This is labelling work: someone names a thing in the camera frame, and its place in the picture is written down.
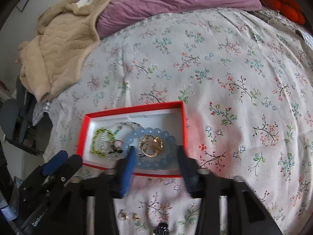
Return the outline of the black beaded hair clip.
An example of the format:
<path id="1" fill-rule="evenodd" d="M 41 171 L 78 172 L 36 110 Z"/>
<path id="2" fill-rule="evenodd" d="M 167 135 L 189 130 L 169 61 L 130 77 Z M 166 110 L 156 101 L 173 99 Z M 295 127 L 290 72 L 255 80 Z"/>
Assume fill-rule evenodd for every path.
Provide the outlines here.
<path id="1" fill-rule="evenodd" d="M 154 235 L 169 235 L 170 231 L 168 228 L 168 224 L 161 222 L 153 229 Z"/>

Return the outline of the floral white bedsheet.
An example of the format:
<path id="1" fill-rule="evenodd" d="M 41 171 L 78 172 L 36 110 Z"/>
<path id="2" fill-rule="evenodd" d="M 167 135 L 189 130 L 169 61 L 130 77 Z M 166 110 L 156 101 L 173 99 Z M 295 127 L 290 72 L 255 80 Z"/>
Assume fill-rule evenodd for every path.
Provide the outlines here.
<path id="1" fill-rule="evenodd" d="M 163 14 L 102 40 L 52 101 L 44 159 L 75 153 L 85 114 L 181 101 L 191 157 L 244 177 L 282 233 L 299 234 L 312 214 L 312 48 L 264 16 Z"/>

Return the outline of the beige fleece blanket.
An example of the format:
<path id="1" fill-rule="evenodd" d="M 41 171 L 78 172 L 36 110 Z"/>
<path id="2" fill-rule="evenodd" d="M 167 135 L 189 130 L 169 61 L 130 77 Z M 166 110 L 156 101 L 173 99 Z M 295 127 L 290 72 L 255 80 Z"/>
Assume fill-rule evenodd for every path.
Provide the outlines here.
<path id="1" fill-rule="evenodd" d="M 110 0 L 62 0 L 43 12 L 36 36 L 18 48 L 20 81 L 37 102 L 59 96 L 81 78 L 85 58 L 99 45 L 96 21 Z"/>

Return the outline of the gold ring green stone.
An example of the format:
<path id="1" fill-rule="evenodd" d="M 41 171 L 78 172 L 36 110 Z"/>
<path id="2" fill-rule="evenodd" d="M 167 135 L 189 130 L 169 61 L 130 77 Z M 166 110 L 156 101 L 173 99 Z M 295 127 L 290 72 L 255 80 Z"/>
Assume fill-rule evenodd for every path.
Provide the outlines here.
<path id="1" fill-rule="evenodd" d="M 153 135 L 145 135 L 140 143 L 142 153 L 149 157 L 154 158 L 163 150 L 163 141 L 161 137 Z"/>

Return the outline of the dark chair beside bed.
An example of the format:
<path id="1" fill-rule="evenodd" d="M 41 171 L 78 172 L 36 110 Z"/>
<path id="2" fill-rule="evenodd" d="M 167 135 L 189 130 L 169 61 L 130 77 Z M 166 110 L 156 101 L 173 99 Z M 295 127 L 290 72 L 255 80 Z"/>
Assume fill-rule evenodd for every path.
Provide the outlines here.
<path id="1" fill-rule="evenodd" d="M 49 143 L 52 121 L 46 112 L 38 122 L 34 121 L 36 104 L 35 96 L 17 79 L 16 98 L 1 104 L 1 129 L 8 143 L 29 154 L 42 156 Z"/>

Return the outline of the red jewelry box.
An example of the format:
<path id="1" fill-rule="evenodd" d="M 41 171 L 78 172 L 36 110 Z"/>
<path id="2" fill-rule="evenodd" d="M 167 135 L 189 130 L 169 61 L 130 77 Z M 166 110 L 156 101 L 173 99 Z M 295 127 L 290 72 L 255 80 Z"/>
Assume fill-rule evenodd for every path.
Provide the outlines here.
<path id="1" fill-rule="evenodd" d="M 145 135 L 161 137 L 163 150 L 145 156 L 140 143 Z M 134 173 L 138 176 L 180 177 L 176 148 L 187 146 L 185 107 L 182 101 L 117 108 L 84 116 L 77 154 L 89 167 L 112 169 L 130 147 L 136 149 Z"/>

